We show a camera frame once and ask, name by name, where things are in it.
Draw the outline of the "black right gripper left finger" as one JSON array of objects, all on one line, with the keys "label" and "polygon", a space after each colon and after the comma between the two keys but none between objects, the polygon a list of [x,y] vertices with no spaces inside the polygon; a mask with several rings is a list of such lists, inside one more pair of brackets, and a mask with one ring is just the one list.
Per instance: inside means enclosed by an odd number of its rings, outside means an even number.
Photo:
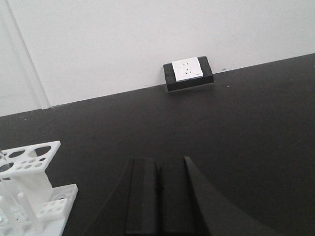
[{"label": "black right gripper left finger", "polygon": [[158,233],[157,168],[153,159],[134,159],[126,217],[126,233]]}]

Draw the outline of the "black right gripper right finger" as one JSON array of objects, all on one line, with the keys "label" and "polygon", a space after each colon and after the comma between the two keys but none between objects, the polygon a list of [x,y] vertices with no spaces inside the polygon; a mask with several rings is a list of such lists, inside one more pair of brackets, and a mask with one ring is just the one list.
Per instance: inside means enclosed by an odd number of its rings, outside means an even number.
[{"label": "black right gripper right finger", "polygon": [[205,222],[184,158],[165,160],[160,168],[160,234],[162,236],[247,236],[243,225],[224,219]]}]

